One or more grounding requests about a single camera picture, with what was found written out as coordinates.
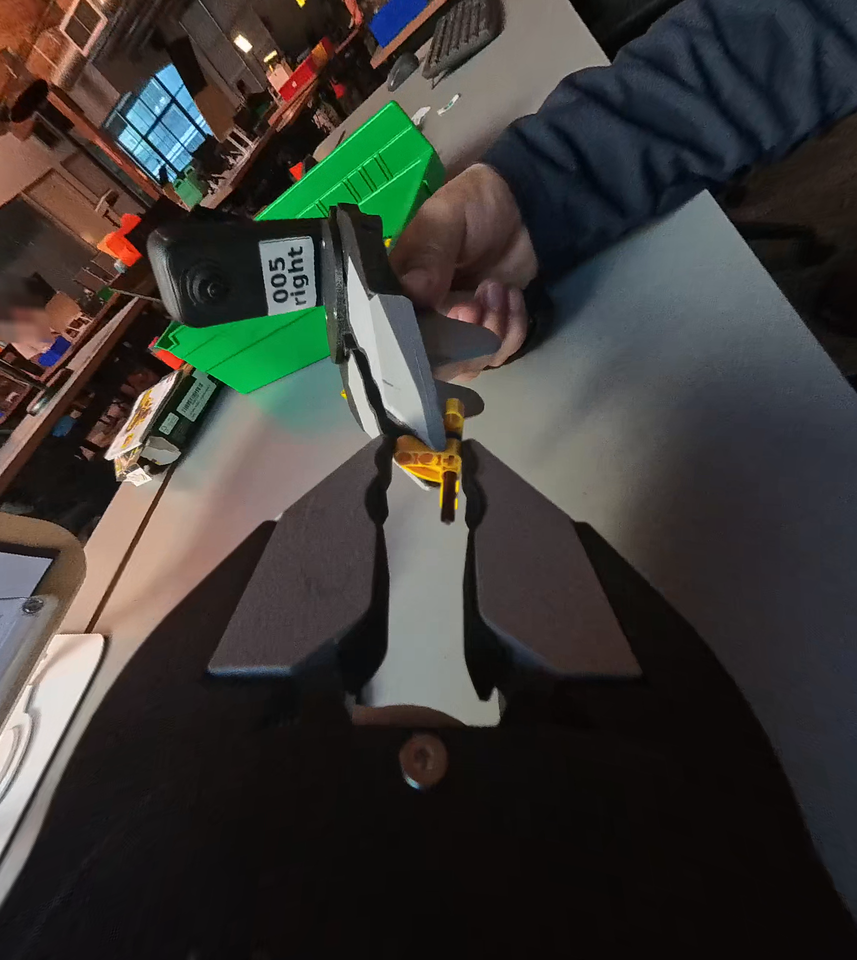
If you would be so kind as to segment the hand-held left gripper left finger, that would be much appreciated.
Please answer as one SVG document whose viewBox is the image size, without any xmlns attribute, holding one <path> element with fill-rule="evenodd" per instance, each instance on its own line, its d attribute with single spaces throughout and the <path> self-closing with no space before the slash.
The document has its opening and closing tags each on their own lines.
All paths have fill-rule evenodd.
<svg viewBox="0 0 857 960">
<path fill-rule="evenodd" d="M 356 698 L 387 654 L 391 444 L 370 440 L 275 522 L 207 673 Z"/>
</svg>

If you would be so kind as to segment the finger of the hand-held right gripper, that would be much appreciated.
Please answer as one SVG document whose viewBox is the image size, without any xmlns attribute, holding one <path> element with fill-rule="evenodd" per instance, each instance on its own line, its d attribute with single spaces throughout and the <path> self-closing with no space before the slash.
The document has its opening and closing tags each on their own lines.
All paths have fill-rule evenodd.
<svg viewBox="0 0 857 960">
<path fill-rule="evenodd" d="M 408 299 L 376 289 L 358 254 L 346 254 L 344 360 L 364 354 L 384 407 L 387 436 L 412 436 L 431 450 L 445 445 L 442 406 Z"/>
<path fill-rule="evenodd" d="M 348 353 L 340 372 L 342 391 L 357 424 L 372 439 L 386 437 L 385 407 L 364 354 Z"/>
</svg>

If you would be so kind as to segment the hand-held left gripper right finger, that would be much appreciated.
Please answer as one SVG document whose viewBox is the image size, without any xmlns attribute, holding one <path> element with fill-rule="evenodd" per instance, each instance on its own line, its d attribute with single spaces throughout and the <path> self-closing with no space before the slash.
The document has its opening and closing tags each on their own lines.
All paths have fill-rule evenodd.
<svg viewBox="0 0 857 960">
<path fill-rule="evenodd" d="M 479 697 L 642 678 L 576 523 L 479 441 L 463 452 L 464 655 Z"/>
</svg>

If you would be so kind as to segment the yellow curved lego piece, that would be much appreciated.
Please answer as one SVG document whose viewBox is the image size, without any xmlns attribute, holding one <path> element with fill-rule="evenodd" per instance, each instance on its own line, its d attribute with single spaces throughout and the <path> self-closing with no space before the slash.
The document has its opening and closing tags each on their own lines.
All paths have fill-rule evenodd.
<svg viewBox="0 0 857 960">
<path fill-rule="evenodd" d="M 394 449 L 397 467 L 422 487 L 437 491 L 440 521 L 446 525 L 455 523 L 457 518 L 464 426 L 465 406 L 461 400 L 450 397 L 443 414 L 445 444 L 442 450 L 432 450 L 412 436 L 398 438 Z"/>
</svg>

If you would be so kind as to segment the person's right forearm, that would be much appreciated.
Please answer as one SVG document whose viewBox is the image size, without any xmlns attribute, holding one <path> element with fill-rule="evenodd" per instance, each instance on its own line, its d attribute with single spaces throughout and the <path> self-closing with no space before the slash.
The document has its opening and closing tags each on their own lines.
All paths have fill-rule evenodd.
<svg viewBox="0 0 857 960">
<path fill-rule="evenodd" d="M 682 2 L 567 76 L 483 162 L 554 282 L 857 114 L 857 1 Z"/>
</svg>

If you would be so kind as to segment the black cardboard lego box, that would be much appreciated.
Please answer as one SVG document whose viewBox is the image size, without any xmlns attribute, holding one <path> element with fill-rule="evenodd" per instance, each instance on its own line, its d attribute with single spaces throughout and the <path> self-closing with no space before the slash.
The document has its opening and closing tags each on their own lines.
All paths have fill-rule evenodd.
<svg viewBox="0 0 857 960">
<path fill-rule="evenodd" d="M 190 448 L 220 384 L 193 367 L 175 370 L 176 386 L 149 428 L 142 445 L 109 461 L 118 484 L 147 484 L 174 466 Z"/>
</svg>

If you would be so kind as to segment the lego instruction booklet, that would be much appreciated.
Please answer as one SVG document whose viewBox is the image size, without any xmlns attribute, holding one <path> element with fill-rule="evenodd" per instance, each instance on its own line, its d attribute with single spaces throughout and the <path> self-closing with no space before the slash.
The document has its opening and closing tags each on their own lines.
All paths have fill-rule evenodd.
<svg viewBox="0 0 857 960">
<path fill-rule="evenodd" d="M 137 397 L 127 420 L 110 442 L 104 454 L 105 460 L 116 461 L 143 444 L 149 428 L 158 419 L 162 407 L 177 385 L 178 378 L 179 373 L 173 370 Z"/>
</svg>

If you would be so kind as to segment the person's right hand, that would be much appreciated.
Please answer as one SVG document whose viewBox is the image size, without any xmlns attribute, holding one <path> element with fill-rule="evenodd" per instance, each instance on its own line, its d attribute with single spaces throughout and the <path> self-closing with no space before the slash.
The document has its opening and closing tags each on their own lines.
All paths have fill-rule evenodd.
<svg viewBox="0 0 857 960">
<path fill-rule="evenodd" d="M 498 350 L 439 378 L 466 383 L 507 364 L 531 329 L 525 291 L 538 263 L 506 181 L 475 163 L 448 181 L 399 236 L 390 262 L 414 306 L 491 331 Z"/>
</svg>

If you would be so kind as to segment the green plastic bin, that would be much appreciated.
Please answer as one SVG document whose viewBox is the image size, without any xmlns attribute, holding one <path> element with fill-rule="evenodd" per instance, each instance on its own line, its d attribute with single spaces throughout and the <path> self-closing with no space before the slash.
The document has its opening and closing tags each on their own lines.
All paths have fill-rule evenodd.
<svg viewBox="0 0 857 960">
<path fill-rule="evenodd" d="M 419 207 L 445 181 L 435 148 L 398 102 L 387 102 L 334 150 L 259 211 L 255 221 L 319 219 L 338 203 L 380 217 L 391 246 Z M 324 309 L 293 307 L 213 327 L 171 323 L 158 337 L 169 354 L 231 389 L 248 394 L 329 354 Z"/>
</svg>

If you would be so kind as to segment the large paned window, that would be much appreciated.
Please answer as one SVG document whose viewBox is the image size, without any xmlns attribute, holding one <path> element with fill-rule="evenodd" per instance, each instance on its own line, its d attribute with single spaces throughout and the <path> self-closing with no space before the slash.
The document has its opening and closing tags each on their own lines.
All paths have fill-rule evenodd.
<svg viewBox="0 0 857 960">
<path fill-rule="evenodd" d="M 156 183 L 174 183 L 212 131 L 173 64 L 122 97 L 104 129 Z"/>
</svg>

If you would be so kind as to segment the red storage bin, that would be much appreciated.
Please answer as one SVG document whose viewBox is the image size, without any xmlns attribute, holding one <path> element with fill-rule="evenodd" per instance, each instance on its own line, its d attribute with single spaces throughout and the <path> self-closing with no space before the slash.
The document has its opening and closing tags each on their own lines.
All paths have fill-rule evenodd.
<svg viewBox="0 0 857 960">
<path fill-rule="evenodd" d="M 277 74 L 285 74 L 281 78 L 278 86 L 278 95 L 283 102 L 291 102 L 303 89 L 309 87 L 322 73 L 328 61 L 313 56 L 306 57 L 293 70 L 283 70 L 281 67 L 276 71 Z"/>
</svg>

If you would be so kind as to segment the wooden document stand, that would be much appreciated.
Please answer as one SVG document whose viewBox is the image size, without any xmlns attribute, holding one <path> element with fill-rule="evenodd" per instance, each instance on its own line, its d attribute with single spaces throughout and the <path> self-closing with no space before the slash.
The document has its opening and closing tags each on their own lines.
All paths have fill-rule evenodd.
<svg viewBox="0 0 857 960">
<path fill-rule="evenodd" d="M 57 556 L 25 604 L 34 615 L 0 703 L 0 858 L 18 830 L 104 658 L 97 633 L 65 633 L 63 621 L 86 575 L 77 538 L 38 519 L 0 512 L 0 543 L 53 548 Z"/>
</svg>

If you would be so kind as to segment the small blue storage bin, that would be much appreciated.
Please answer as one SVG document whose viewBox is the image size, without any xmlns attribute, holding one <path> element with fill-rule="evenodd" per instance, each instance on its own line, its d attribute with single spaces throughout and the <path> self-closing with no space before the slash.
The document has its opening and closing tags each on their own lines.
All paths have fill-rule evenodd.
<svg viewBox="0 0 857 960">
<path fill-rule="evenodd" d="M 418 18 L 429 1 L 384 1 L 367 18 L 367 25 L 380 47 L 393 42 L 409 24 Z"/>
</svg>

